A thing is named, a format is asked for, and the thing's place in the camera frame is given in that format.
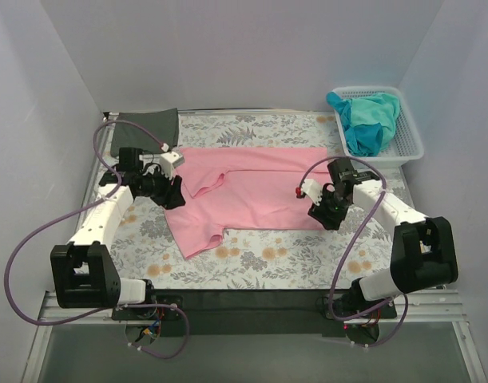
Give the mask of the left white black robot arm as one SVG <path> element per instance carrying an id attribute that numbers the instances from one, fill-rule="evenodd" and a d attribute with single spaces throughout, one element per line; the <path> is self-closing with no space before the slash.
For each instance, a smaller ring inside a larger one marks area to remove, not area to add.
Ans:
<path id="1" fill-rule="evenodd" d="M 57 301 L 62 308 L 114 308 L 145 302 L 150 282 L 122 278 L 109 250 L 125 213 L 140 197 L 165 210 L 185 204 L 182 179 L 176 169 L 184 163 L 179 152 L 165 152 L 146 164 L 143 151 L 121 148 L 118 162 L 103 174 L 100 203 L 87 211 L 79 230 L 65 245 L 53 248 L 50 261 Z"/>

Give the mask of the pink t-shirt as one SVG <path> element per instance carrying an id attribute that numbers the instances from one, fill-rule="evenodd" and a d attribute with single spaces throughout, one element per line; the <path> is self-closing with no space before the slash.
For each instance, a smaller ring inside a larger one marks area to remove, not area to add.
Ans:
<path id="1" fill-rule="evenodd" d="M 185 205 L 165 217 L 181 254 L 218 247 L 226 229 L 322 230 L 309 199 L 296 197 L 304 173 L 326 148 L 182 148 Z"/>

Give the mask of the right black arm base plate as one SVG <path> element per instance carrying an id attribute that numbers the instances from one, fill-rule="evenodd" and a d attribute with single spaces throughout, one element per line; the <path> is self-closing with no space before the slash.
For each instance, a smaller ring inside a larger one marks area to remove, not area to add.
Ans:
<path id="1" fill-rule="evenodd" d="M 378 305 L 383 300 L 378 301 L 365 301 L 361 298 L 354 297 L 349 290 L 336 289 L 332 304 L 329 302 L 329 292 L 324 291 L 321 296 L 315 300 L 315 308 L 328 319 L 333 319 L 335 314 L 337 317 L 349 317 L 352 315 L 360 314 L 359 318 L 376 318 L 377 314 L 380 314 L 381 318 L 393 319 L 397 318 L 397 311 L 395 304 L 392 302 L 384 303 L 373 312 L 369 312 L 366 315 L 361 313 L 365 310 L 369 310 L 375 305 Z"/>

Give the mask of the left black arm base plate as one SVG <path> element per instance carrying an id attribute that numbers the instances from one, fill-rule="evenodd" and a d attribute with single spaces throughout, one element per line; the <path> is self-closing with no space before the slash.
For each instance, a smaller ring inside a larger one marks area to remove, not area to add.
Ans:
<path id="1" fill-rule="evenodd" d="M 162 304 L 167 306 L 183 307 L 183 298 L 180 295 L 156 295 L 152 294 L 145 304 Z M 163 319 L 165 321 L 176 321 L 180 315 L 170 308 L 141 307 L 113 309 L 111 318 L 115 321 L 152 321 Z"/>

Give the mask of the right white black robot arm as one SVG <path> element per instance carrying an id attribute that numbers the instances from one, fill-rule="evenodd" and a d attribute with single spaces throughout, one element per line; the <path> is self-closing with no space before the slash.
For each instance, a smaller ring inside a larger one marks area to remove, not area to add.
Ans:
<path id="1" fill-rule="evenodd" d="M 387 190 L 378 169 L 368 164 L 358 171 L 355 157 L 325 159 L 330 180 L 326 184 L 304 175 L 296 189 L 299 199 L 308 197 L 308 214 L 327 231 L 337 231 L 350 206 L 366 216 L 347 245 L 346 261 L 361 232 L 375 219 L 392 239 L 390 265 L 367 277 L 357 278 L 339 298 L 332 286 L 327 296 L 330 318 L 347 321 L 379 310 L 399 295 L 451 284 L 458 279 L 458 264 L 450 222 L 431 218 L 409 207 Z"/>

